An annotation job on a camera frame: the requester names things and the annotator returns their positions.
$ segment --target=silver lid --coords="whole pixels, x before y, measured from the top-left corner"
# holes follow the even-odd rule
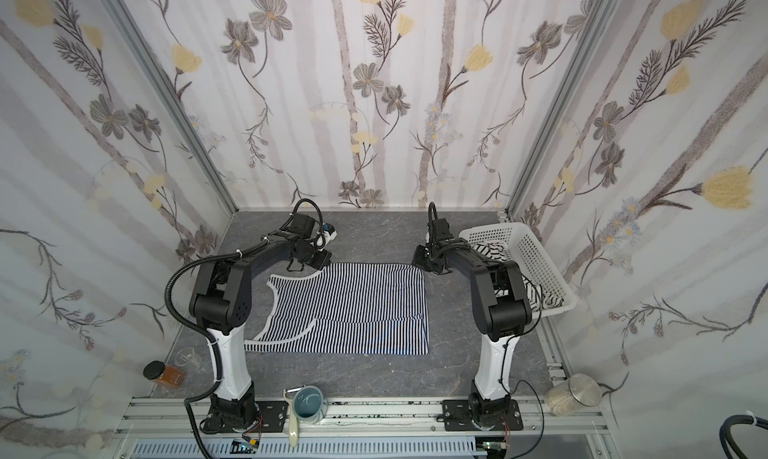
[[[568,379],[568,388],[573,397],[587,407],[600,404],[600,386],[586,374],[574,374]]]

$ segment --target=jar lid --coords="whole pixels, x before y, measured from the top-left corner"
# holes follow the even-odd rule
[[[568,379],[568,388],[573,397],[582,405],[594,407],[600,404],[600,386],[586,374],[574,374]]]
[[[163,375],[163,371],[165,371],[165,363],[163,361],[151,361],[144,368],[144,377],[152,381]]]

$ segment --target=floral backdrop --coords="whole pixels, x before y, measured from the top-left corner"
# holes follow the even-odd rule
[[[229,214],[99,0],[1,1],[0,455],[100,457]]]
[[[123,0],[240,207],[506,205],[596,0]]]
[[[725,417],[768,415],[767,21],[621,0],[515,213],[581,297],[556,327],[628,459],[722,457]]]

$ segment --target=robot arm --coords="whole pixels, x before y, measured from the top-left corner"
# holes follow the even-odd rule
[[[457,269],[469,280],[472,315],[482,337],[480,368],[472,382],[469,406],[476,427],[493,427],[509,411],[512,352],[531,323],[531,305],[519,266],[476,252],[465,239],[455,239],[448,221],[429,205],[428,241],[416,247],[413,265],[436,274]]]
[[[331,224],[321,223],[320,233],[311,238],[315,223],[314,218],[294,209],[283,227],[262,238],[266,244],[257,252],[200,266],[189,311],[197,325],[215,337],[222,367],[222,380],[210,397],[202,432],[244,430],[257,420],[260,412],[254,400],[254,382],[246,368],[243,337],[251,310],[251,282],[278,262],[289,261],[289,268],[299,262],[302,269],[309,265],[317,270],[328,265],[331,253],[325,246],[336,232]],[[209,344],[209,348],[213,355],[213,346]]]

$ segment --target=black lid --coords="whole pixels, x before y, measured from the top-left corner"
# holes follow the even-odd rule
[[[157,379],[163,375],[163,371],[165,371],[165,364],[163,361],[151,361],[147,364],[147,367],[144,368],[144,377],[147,377],[149,380]]]

